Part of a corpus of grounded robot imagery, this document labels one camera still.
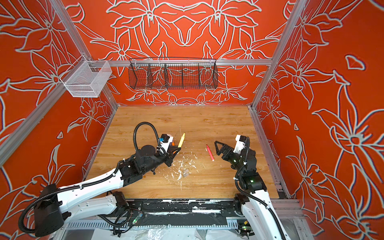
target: wood grain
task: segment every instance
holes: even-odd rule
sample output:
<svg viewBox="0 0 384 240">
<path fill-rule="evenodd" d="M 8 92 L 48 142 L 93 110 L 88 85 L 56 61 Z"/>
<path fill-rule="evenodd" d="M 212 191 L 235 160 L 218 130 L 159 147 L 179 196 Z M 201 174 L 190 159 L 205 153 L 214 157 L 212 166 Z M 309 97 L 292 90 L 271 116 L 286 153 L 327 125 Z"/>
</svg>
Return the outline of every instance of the wood grain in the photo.
<svg viewBox="0 0 384 240">
<path fill-rule="evenodd" d="M 215 141 L 235 146 L 237 134 L 249 136 L 256 151 L 258 172 L 271 198 L 278 198 L 268 165 L 256 135 L 247 107 L 156 106 L 119 107 L 87 179 L 101 175 L 116 166 L 117 161 L 135 153 L 133 130 L 140 122 L 152 123 L 159 134 L 171 134 L 178 144 L 185 132 L 182 150 L 172 167 L 162 164 L 144 178 L 120 189 L 126 198 L 233 198 L 238 190 L 235 170 L 215 154 Z M 137 132 L 137 145 L 156 146 L 151 127 L 143 125 Z M 214 154 L 212 161 L 205 145 Z M 189 175 L 183 177 L 188 169 Z"/>
</svg>

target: white debris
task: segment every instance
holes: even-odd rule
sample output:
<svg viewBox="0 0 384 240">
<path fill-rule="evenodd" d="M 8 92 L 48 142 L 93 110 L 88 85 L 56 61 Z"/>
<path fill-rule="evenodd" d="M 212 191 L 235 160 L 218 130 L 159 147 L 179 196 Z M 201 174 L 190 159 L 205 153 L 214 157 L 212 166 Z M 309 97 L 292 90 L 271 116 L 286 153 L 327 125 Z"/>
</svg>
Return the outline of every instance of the white debris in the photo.
<svg viewBox="0 0 384 240">
<path fill-rule="evenodd" d="M 178 181 L 181 179 L 181 171 L 180 171 L 180 169 L 179 169 L 179 173 L 180 173 L 180 175 L 179 175 L 179 178 L 177 179 Z"/>
</svg>

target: leaf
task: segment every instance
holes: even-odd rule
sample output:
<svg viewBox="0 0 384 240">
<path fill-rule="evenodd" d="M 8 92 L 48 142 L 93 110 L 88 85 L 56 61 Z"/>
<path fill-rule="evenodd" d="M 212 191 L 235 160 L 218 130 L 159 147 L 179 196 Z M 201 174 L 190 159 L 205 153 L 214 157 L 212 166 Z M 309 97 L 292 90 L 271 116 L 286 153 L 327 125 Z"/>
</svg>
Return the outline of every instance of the leaf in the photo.
<svg viewBox="0 0 384 240">
<path fill-rule="evenodd" d="M 274 111 L 274 113 L 276 114 L 277 118 L 282 119 L 291 125 L 291 120 L 289 119 L 288 115 L 284 114 L 282 111 Z"/>
<path fill-rule="evenodd" d="M 356 70 L 365 70 L 365 64 L 363 61 L 358 60 L 357 57 L 353 55 L 346 55 L 345 60 L 347 61 L 347 66 L 349 70 L 356 69 Z"/>
<path fill-rule="evenodd" d="M 13 36 L 27 36 L 32 30 L 41 28 L 40 25 L 30 19 L 17 19 L 14 23 L 1 26 L 1 32 L 9 33 Z"/>
<path fill-rule="evenodd" d="M 335 78 L 336 83 L 347 86 L 351 85 L 351 83 L 345 80 L 345 78 L 340 75 L 335 69 L 333 70 L 333 76 Z"/>
<path fill-rule="evenodd" d="M 80 23 L 84 20 L 85 13 L 83 6 L 80 3 L 77 3 L 77 5 L 69 5 L 66 6 L 65 9 L 67 10 L 69 16 L 71 17 L 72 22 L 74 23 Z"/>
<path fill-rule="evenodd" d="M 149 46 L 152 45 L 153 41 L 160 34 L 160 24 L 156 17 L 153 17 L 152 20 L 144 18 L 141 22 L 141 29 L 144 33 L 145 41 Z"/>
<path fill-rule="evenodd" d="M 91 125 L 91 122 L 92 122 L 92 119 L 87 118 L 87 120 L 85 121 L 85 123 L 83 125 L 83 134 L 84 134 L 85 140 L 87 140 L 87 141 L 88 141 L 88 129 Z"/>
<path fill-rule="evenodd" d="M 76 23 L 76 28 L 80 31 L 82 31 L 87 37 L 89 38 L 92 38 L 92 39 L 104 39 L 102 36 L 98 35 L 97 33 L 95 33 L 94 31 L 92 31 L 91 29 L 89 29 L 87 26 L 85 26 L 84 24 L 82 23 Z"/>
<path fill-rule="evenodd" d="M 158 60 L 169 60 L 168 58 L 168 48 L 165 42 L 162 42 L 161 47 L 159 49 Z"/>
<path fill-rule="evenodd" d="M 51 158 L 48 163 L 48 182 L 51 183 L 51 180 L 56 175 L 57 171 L 57 152 L 59 151 L 60 144 L 53 148 L 51 152 Z"/>
<path fill-rule="evenodd" d="M 68 129 L 67 129 L 67 133 L 74 127 L 78 127 L 78 126 L 81 126 L 81 125 L 84 125 L 85 122 L 87 121 L 89 117 L 86 116 L 86 117 L 79 117 L 78 119 L 76 119 L 75 121 L 71 122 L 68 126 Z"/>
<path fill-rule="evenodd" d="M 296 136 L 296 137 L 297 137 L 297 140 L 299 142 L 299 160 L 300 160 L 300 164 L 303 167 L 304 171 L 306 172 L 307 171 L 307 153 L 305 152 L 304 142 L 301 139 L 301 137 L 299 137 L 299 136 Z"/>
<path fill-rule="evenodd" d="M 302 95 L 308 102 L 308 109 L 311 108 L 312 101 L 313 101 L 313 90 L 311 85 L 306 79 L 301 80 L 301 83 L 303 84 L 302 87 L 303 89 L 301 90 Z"/>
<path fill-rule="evenodd" d="M 224 36 L 228 31 L 228 23 L 224 20 L 224 16 L 222 15 L 219 19 L 215 19 L 212 16 L 211 21 L 209 23 L 209 32 L 212 37 L 216 39 L 218 44 L 223 44 Z"/>
<path fill-rule="evenodd" d="M 65 164 L 65 165 L 62 165 L 56 172 L 55 176 L 53 177 L 53 182 L 52 183 L 56 183 L 58 184 L 59 181 L 61 180 L 61 178 L 63 177 L 64 173 L 71 167 L 74 167 L 75 165 L 74 164 Z"/>
<path fill-rule="evenodd" d="M 284 6 L 284 10 L 283 10 L 283 14 L 284 14 L 285 19 L 288 20 L 288 18 L 291 16 L 291 13 L 292 13 L 294 6 L 295 6 L 294 2 L 291 3 L 289 0 L 287 1 L 287 3 Z"/>
<path fill-rule="evenodd" d="M 239 33 L 239 42 L 240 42 L 241 48 L 244 51 L 251 48 L 252 37 L 251 37 L 251 35 L 249 35 L 246 31 L 242 30 L 241 28 L 240 28 L 240 33 Z"/>
<path fill-rule="evenodd" d="M 203 46 L 203 58 L 213 58 L 211 54 L 211 48 L 208 46 L 208 42 L 206 41 Z"/>
<path fill-rule="evenodd" d="M 110 91 L 111 91 L 112 93 L 117 94 L 117 95 L 121 94 L 121 93 L 118 91 L 118 89 L 117 89 L 112 83 L 107 82 L 107 84 L 108 84 L 109 89 L 110 89 Z"/>
<path fill-rule="evenodd" d="M 323 40 L 320 28 L 316 25 L 304 25 L 303 30 L 301 31 L 301 35 L 303 39 L 311 45 L 328 45 L 328 43 Z"/>
<path fill-rule="evenodd" d="M 338 18 L 330 18 L 326 13 L 317 15 L 309 22 L 309 24 L 318 26 L 320 31 L 330 31 L 334 28 L 343 26 Z"/>
<path fill-rule="evenodd" d="M 106 12 L 114 12 L 126 18 L 137 18 L 145 16 L 147 14 L 147 8 L 143 4 L 131 0 L 128 2 L 121 1 L 108 8 Z"/>
<path fill-rule="evenodd" d="M 24 45 L 18 51 L 42 50 L 52 41 L 52 33 L 48 29 L 32 30 L 25 38 Z"/>
</svg>

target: aluminum frame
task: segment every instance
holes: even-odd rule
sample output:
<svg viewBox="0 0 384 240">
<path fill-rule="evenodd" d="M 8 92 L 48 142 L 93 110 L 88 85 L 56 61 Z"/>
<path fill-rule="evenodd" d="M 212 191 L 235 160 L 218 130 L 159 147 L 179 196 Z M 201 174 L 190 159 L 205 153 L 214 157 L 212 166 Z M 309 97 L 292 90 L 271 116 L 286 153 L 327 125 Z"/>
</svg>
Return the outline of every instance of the aluminum frame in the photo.
<svg viewBox="0 0 384 240">
<path fill-rule="evenodd" d="M 293 7 L 292 13 L 290 17 L 288 18 L 288 21 L 285 25 L 284 31 L 281 35 L 280 41 L 277 44 L 276 50 L 273 53 L 272 56 L 272 63 L 268 67 L 260 85 L 259 89 L 257 90 L 257 93 L 252 101 L 252 107 L 253 109 L 256 109 L 256 106 L 258 102 L 260 101 L 263 92 L 272 77 L 273 72 L 275 71 L 277 64 L 279 63 L 279 60 L 283 54 L 283 51 L 285 49 L 286 44 L 288 43 L 288 40 L 293 32 L 293 29 L 295 28 L 296 22 L 300 17 L 300 14 L 302 10 L 304 9 L 305 4 L 307 3 L 307 0 L 297 0 L 295 3 L 295 6 Z"/>
<path fill-rule="evenodd" d="M 255 127 L 257 136 L 259 138 L 260 145 L 263 149 L 263 153 L 265 156 L 265 160 L 268 164 L 269 171 L 272 175 L 273 181 L 275 182 L 275 186 L 277 189 L 277 192 L 281 192 L 281 190 L 284 192 L 287 198 L 291 199 L 292 196 L 290 195 L 288 188 L 285 184 L 285 181 L 283 179 L 283 176 L 281 175 L 279 166 L 277 166 L 277 162 L 275 160 L 275 156 L 273 155 L 272 149 L 268 144 L 268 139 L 265 135 L 265 132 L 263 130 L 262 124 L 260 122 L 259 117 L 257 116 L 256 110 L 252 109 L 252 107 L 248 107 L 249 113 L 251 115 L 251 119 L 253 122 L 253 125 Z"/>
<path fill-rule="evenodd" d="M 111 123 L 112 123 L 112 120 L 113 120 L 113 118 L 114 118 L 114 116 L 115 116 L 116 111 L 117 111 L 117 108 L 114 109 L 114 111 L 113 111 L 113 113 L 112 113 L 112 115 L 111 115 L 111 118 L 110 118 L 109 121 L 108 121 L 108 124 L 105 126 L 105 130 L 104 130 L 103 134 L 101 135 L 101 138 L 100 138 L 100 140 L 99 140 L 99 143 L 97 144 L 97 147 L 96 147 L 96 150 L 95 150 L 94 154 L 92 155 L 92 158 L 91 158 L 91 161 L 89 162 L 87 171 L 85 171 L 85 174 L 84 174 L 84 177 L 83 177 L 83 181 L 85 181 L 85 179 L 86 179 L 87 176 L 88 176 L 89 171 L 91 170 L 91 166 L 92 166 L 92 164 L 93 164 L 93 161 L 95 160 L 95 158 L 96 158 L 96 156 L 97 156 L 97 152 L 99 151 L 99 149 L 100 149 L 100 147 L 101 147 L 101 144 L 102 144 L 103 141 L 104 141 L 105 135 L 107 135 L 108 129 L 109 129 L 109 127 L 111 126 Z"/>
<path fill-rule="evenodd" d="M 77 31 L 76 26 L 72 22 L 71 17 L 69 16 L 67 10 L 65 9 L 63 2 L 61 0 L 49 0 L 49 1 L 51 2 L 52 7 L 55 10 L 55 13 L 60 18 L 65 29 L 70 35 L 72 41 L 74 42 L 77 49 L 79 50 L 80 54 L 83 55 L 85 59 L 92 60 L 91 53 L 87 49 L 83 39 L 81 38 L 79 32 Z"/>
<path fill-rule="evenodd" d="M 90 66 L 93 67 L 102 67 L 103 61 L 90 61 Z M 119 60 L 109 60 L 109 65 L 111 67 L 129 67 L 130 61 L 119 61 Z M 137 63 L 202 63 L 207 62 L 207 60 L 137 60 Z M 272 64 L 272 59 L 217 59 L 217 66 L 269 66 Z"/>
<path fill-rule="evenodd" d="M 76 64 L 64 77 L 64 81 L 76 72 L 78 68 Z M 25 118 L 25 120 L 16 128 L 16 130 L 4 141 L 0 146 L 0 167 L 9 159 L 16 151 L 20 144 L 26 139 L 31 131 L 36 127 L 41 119 L 48 113 L 53 105 L 65 93 L 66 88 L 63 84 L 58 84 L 49 95 L 44 98 L 41 103 Z"/>
</svg>

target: red wall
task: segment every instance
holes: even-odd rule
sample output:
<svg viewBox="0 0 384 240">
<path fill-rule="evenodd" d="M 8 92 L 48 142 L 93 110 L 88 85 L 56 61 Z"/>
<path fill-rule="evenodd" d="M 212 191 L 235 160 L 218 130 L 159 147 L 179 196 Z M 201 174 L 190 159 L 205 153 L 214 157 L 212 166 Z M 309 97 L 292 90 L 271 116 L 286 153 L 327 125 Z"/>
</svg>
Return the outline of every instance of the red wall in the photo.
<svg viewBox="0 0 384 240">
<path fill-rule="evenodd" d="M 308 1 L 257 106 L 317 239 L 384 236 L 384 6 Z"/>
<path fill-rule="evenodd" d="M 82 181 L 112 112 L 103 93 L 74 98 L 65 92 L 1 167 L 0 239 L 31 239 L 17 227 L 19 213 L 45 186 Z M 26 224 L 33 226 L 33 216 Z"/>
<path fill-rule="evenodd" d="M 0 5 L 0 144 L 80 56 L 47 1 Z"/>
<path fill-rule="evenodd" d="M 49 1 L 0 3 L 0 144 L 61 84 L 80 56 Z M 20 232 L 20 212 L 48 184 L 82 180 L 112 109 L 100 98 L 66 92 L 0 168 L 0 239 L 32 239 Z M 26 224 L 33 225 L 33 216 Z"/>
<path fill-rule="evenodd" d="M 272 57 L 294 1 L 63 3 L 96 60 L 167 56 L 259 59 Z M 127 68 L 113 70 L 116 78 L 108 86 L 121 105 L 249 104 L 266 67 L 219 68 L 219 88 L 214 91 L 133 90 Z"/>
</svg>

